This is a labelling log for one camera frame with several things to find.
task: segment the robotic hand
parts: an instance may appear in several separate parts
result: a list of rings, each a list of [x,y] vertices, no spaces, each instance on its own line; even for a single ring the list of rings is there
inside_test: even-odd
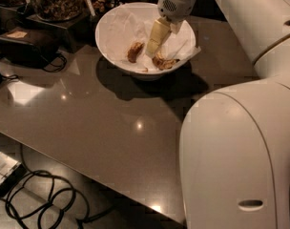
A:
[[[258,76],[214,91],[183,121],[180,173],[189,229],[289,229],[290,0],[216,0]],[[154,52],[195,0],[159,0]]]

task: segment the bowl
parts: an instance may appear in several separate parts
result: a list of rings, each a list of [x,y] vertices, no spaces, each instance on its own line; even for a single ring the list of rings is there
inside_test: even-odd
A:
[[[171,69],[158,69],[152,58],[146,55],[145,48],[152,25],[159,17],[156,4],[135,2],[120,5],[104,14],[97,23],[96,45],[103,56],[122,72],[139,80],[157,80],[179,69],[199,52],[193,29],[187,21],[183,21],[180,31],[172,33],[161,47],[167,59],[171,55],[179,61]],[[127,59],[127,51],[135,41],[142,41],[145,46],[136,63],[131,63]]]

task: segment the glossy table surface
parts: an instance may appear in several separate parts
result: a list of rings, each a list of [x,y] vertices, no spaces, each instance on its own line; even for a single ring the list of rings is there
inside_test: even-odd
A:
[[[178,142],[191,106],[218,88],[256,78],[226,22],[198,17],[201,52],[154,82],[131,78],[96,47],[63,52],[59,73],[0,60],[0,133],[179,223],[185,220]]]

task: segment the floor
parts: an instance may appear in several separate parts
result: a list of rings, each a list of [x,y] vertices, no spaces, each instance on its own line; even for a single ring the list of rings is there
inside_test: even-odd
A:
[[[181,229],[184,226],[167,219],[141,204],[138,204],[120,194],[83,177],[76,171],[57,163],[56,161],[43,156],[26,146],[21,145],[4,135],[0,134],[0,151],[6,155],[22,162],[22,156],[25,160],[25,165],[32,171],[44,170],[50,172],[54,179],[53,194],[55,196],[53,206],[42,213],[39,219],[40,212],[33,216],[23,219],[25,228],[57,228],[57,229],[73,229],[73,228],[99,228],[99,229]],[[21,188],[25,179],[22,179],[11,195]],[[49,193],[52,187],[52,179],[47,177],[32,177],[26,182],[23,189],[20,190],[12,199],[12,204],[15,206],[20,217],[23,217],[36,208],[47,203]],[[57,221],[60,210],[64,209],[70,201],[73,194],[75,199],[72,206],[65,211],[59,225],[52,227]],[[76,219],[83,219],[87,215],[87,203],[89,203],[89,216],[92,222],[85,222],[79,225]],[[97,215],[106,211],[106,215],[98,217]],[[15,229],[23,228],[19,223],[8,216],[5,208],[5,203],[0,201],[0,229]]]

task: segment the white bowl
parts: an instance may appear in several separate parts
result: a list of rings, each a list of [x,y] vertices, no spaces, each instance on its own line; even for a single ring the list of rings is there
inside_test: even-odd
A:
[[[130,19],[118,20],[117,18],[119,12],[128,12],[130,14]],[[139,29],[135,28],[135,21],[137,21],[137,26],[141,23],[147,23],[146,26],[143,25],[144,28],[142,25],[140,27],[147,29],[141,33],[143,34],[142,38],[146,38],[145,40],[148,41],[151,29],[150,27],[148,31],[148,23],[153,24],[154,21],[159,17],[160,15],[157,11],[156,4],[129,3],[116,7],[108,11],[97,23],[95,30],[96,45],[103,56],[109,62],[116,65],[122,72],[140,80],[157,80],[162,75],[177,70],[198,52],[198,49],[196,48],[196,38],[194,31],[188,22],[184,21],[179,33],[174,36],[178,36],[176,38],[181,38],[182,36],[186,37],[185,42],[188,41],[188,45],[191,49],[189,49],[187,52],[184,52],[180,60],[171,69],[163,71],[159,70],[154,66],[151,59],[147,55],[143,55],[140,57],[140,59],[137,59],[141,61],[142,58],[145,60],[145,58],[148,57],[148,59],[145,61],[141,61],[138,64],[130,63],[126,58],[127,50],[129,49],[129,46],[132,44],[132,42],[135,41],[135,37],[139,36],[140,32]],[[173,38],[173,40],[170,41],[172,44],[176,44],[178,43],[178,40],[174,40]]]

